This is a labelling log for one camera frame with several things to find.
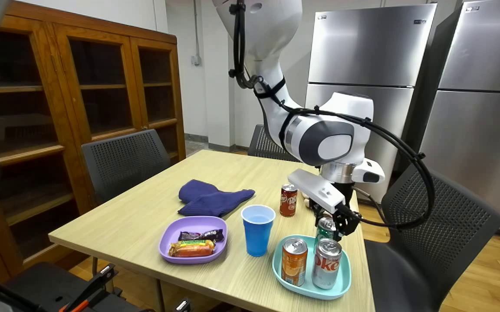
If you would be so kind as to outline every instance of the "purple cloth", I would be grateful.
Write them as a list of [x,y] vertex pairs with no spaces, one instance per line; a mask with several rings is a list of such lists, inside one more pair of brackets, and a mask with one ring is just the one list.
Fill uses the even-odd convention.
[[190,180],[180,190],[180,197],[185,202],[180,213],[223,216],[233,211],[240,202],[247,200],[252,195],[254,195],[252,188],[223,192],[213,183],[202,180]]

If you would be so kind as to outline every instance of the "floor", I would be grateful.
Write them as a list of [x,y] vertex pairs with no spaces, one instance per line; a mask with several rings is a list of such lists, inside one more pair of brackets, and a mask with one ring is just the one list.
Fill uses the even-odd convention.
[[[188,155],[206,148],[206,142],[188,142]],[[369,206],[362,206],[367,218],[377,218],[377,211]],[[384,228],[364,225],[367,239],[388,240],[390,233]],[[126,268],[119,268],[120,273],[115,277],[115,285],[124,289],[124,296],[136,303],[138,306],[160,310],[157,301],[155,280]],[[82,261],[74,266],[81,277],[91,277],[91,259]],[[221,304],[221,301],[209,299],[192,292],[188,289],[180,289],[171,284],[164,284],[167,310],[176,310],[176,304],[183,299],[190,299],[195,310],[239,310]],[[500,310],[500,237],[494,237],[475,263],[464,272],[459,282],[454,285],[452,292],[447,296],[442,306],[443,312],[494,312]]]

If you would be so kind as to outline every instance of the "wooden table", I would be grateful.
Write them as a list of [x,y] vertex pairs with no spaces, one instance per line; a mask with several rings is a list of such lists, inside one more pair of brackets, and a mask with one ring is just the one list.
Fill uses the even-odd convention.
[[[200,150],[56,228],[51,240],[249,310],[374,310],[362,226],[343,239],[353,270],[351,289],[343,298],[306,298],[277,280],[272,272],[275,246],[292,233],[315,235],[315,214],[305,207],[301,197],[296,216],[278,214],[268,254],[247,254],[242,206],[261,202],[278,209],[280,188],[298,168],[315,169],[296,161]],[[178,209],[183,202],[178,194],[192,178],[221,190],[254,188],[256,195],[228,214],[230,242],[223,256],[204,265],[173,265],[160,256],[159,244],[169,223],[181,218]]]

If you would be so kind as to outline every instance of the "cabinet door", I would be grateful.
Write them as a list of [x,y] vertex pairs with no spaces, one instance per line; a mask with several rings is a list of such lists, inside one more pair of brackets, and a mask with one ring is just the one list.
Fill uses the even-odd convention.
[[67,25],[56,36],[81,140],[133,131],[141,121],[129,38]]
[[0,256],[11,273],[67,254],[48,232],[79,214],[67,166],[72,142],[49,41],[35,20],[0,27]]
[[133,38],[133,55],[143,124],[159,131],[173,162],[185,159],[178,48],[167,41]]

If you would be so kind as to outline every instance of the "wooden cabinet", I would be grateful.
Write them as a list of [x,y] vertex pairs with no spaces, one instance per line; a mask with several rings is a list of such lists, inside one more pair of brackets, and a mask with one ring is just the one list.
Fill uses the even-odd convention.
[[0,277],[74,263],[48,232],[94,207],[81,145],[155,128],[186,155],[176,36],[13,3],[0,27]]

